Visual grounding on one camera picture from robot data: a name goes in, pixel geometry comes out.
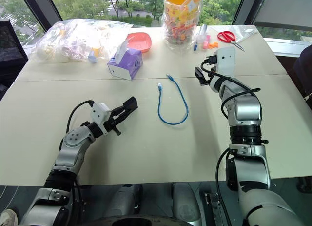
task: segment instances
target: black chair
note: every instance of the black chair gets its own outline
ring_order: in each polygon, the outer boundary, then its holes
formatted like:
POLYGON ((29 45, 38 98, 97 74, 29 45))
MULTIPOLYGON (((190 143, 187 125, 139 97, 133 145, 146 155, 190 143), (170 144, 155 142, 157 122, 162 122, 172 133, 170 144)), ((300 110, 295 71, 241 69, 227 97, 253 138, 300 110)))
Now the black chair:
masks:
POLYGON ((9 20, 0 21, 0 100, 28 58, 9 20))

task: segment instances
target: purple tissue box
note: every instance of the purple tissue box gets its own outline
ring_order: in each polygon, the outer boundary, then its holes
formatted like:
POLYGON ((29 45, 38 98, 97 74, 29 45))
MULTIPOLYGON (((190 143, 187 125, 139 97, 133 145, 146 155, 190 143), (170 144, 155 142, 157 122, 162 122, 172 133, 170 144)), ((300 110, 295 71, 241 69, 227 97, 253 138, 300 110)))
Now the purple tissue box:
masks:
POLYGON ((108 68, 113 76, 126 80, 132 80, 138 69, 142 66, 143 59, 140 50, 128 49, 123 55, 119 64, 115 62, 115 57, 107 63, 108 68))

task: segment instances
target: plastic bag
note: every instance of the plastic bag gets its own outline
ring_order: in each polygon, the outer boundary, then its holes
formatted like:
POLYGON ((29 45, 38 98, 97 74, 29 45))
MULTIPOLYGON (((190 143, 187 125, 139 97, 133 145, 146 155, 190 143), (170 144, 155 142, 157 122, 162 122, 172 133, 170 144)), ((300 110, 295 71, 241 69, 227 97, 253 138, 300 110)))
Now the plastic bag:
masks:
POLYGON ((202 0, 164 0, 162 26, 164 39, 171 49, 192 46, 202 0))
POLYGON ((95 59, 110 59, 131 27, 111 20, 60 21, 36 43, 30 58, 39 62, 86 61, 92 54, 95 59))
POLYGON ((236 43, 240 43, 258 30, 254 25, 222 25, 222 26, 210 26, 217 32, 231 31, 236 36, 236 43))

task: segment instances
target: pink bowl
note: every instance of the pink bowl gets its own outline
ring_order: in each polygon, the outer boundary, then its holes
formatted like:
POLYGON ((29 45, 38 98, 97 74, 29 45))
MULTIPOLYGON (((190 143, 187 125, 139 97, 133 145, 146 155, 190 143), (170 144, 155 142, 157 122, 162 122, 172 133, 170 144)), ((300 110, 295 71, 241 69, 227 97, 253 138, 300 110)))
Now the pink bowl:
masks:
POLYGON ((141 50, 142 53, 149 51, 152 47, 151 37, 145 32, 130 33, 127 39, 129 39, 128 48, 141 50))

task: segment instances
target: shoe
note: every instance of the shoe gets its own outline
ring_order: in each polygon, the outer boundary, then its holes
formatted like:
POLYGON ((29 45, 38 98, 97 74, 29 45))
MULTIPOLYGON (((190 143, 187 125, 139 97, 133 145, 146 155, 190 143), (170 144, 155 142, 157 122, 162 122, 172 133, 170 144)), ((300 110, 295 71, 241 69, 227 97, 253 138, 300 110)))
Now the shoe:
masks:
POLYGON ((7 209, 0 214, 0 226, 17 226, 18 217, 13 210, 7 209))

